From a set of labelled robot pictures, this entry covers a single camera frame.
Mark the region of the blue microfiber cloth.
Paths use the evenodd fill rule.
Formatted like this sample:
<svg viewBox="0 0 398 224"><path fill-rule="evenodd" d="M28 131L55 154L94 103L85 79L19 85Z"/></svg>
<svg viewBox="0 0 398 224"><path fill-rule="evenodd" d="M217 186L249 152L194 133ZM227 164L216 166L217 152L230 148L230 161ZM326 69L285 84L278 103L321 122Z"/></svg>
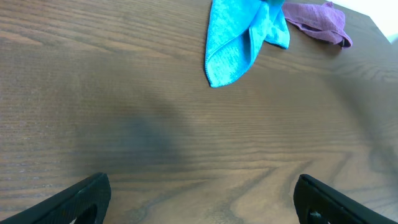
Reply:
<svg viewBox="0 0 398 224"><path fill-rule="evenodd" d="M234 83L254 64L263 43L289 48L281 0L213 0L205 49L212 88Z"/></svg>

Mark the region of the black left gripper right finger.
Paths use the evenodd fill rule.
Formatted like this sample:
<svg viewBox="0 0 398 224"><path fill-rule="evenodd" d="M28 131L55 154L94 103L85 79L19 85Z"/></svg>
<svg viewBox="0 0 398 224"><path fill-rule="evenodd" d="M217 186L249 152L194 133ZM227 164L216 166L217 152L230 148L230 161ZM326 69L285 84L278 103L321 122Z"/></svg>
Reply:
<svg viewBox="0 0 398 224"><path fill-rule="evenodd" d="M294 206L300 224L397 224L308 174L298 178Z"/></svg>

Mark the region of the purple microfiber cloth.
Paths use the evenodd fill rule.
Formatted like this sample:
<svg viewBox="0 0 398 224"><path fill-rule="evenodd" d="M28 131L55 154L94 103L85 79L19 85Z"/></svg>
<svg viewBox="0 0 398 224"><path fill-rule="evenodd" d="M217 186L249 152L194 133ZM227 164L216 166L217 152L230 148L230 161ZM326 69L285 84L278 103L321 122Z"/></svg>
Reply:
<svg viewBox="0 0 398 224"><path fill-rule="evenodd" d="M350 48L353 41L344 31L345 14L335 9L332 2L322 5L285 2L282 6L285 19L308 36Z"/></svg>

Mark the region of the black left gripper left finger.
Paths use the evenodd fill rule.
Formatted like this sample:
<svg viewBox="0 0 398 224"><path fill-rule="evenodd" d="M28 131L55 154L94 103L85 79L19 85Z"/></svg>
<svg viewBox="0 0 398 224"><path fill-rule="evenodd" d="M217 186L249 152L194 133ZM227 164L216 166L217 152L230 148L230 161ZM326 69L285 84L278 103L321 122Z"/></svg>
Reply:
<svg viewBox="0 0 398 224"><path fill-rule="evenodd" d="M108 176L99 172L1 224L102 224L110 199Z"/></svg>

